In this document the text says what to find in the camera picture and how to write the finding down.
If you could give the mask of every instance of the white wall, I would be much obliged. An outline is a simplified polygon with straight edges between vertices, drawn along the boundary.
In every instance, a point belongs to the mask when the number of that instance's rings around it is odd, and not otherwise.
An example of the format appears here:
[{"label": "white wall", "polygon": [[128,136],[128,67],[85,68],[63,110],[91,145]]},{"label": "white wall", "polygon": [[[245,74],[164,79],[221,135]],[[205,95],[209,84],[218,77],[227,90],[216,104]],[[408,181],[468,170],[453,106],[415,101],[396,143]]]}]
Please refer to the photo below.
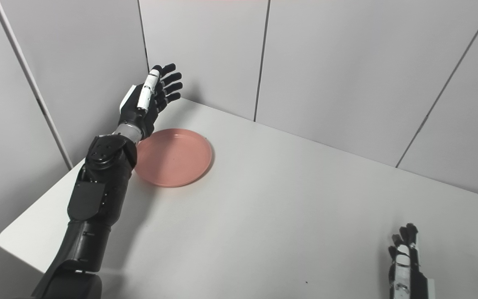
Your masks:
[{"label": "white wall", "polygon": [[147,74],[137,0],[2,0],[61,141],[76,164],[115,130]]},{"label": "white wall", "polygon": [[472,0],[274,0],[257,121],[396,165],[477,28]]},{"label": "white wall", "polygon": [[149,64],[176,63],[182,96],[254,119],[267,0],[140,0]]},{"label": "white wall", "polygon": [[478,37],[400,168],[478,193]]},{"label": "white wall", "polygon": [[[0,232],[67,170],[0,25]],[[0,248],[0,298],[30,295],[39,278]]]}]

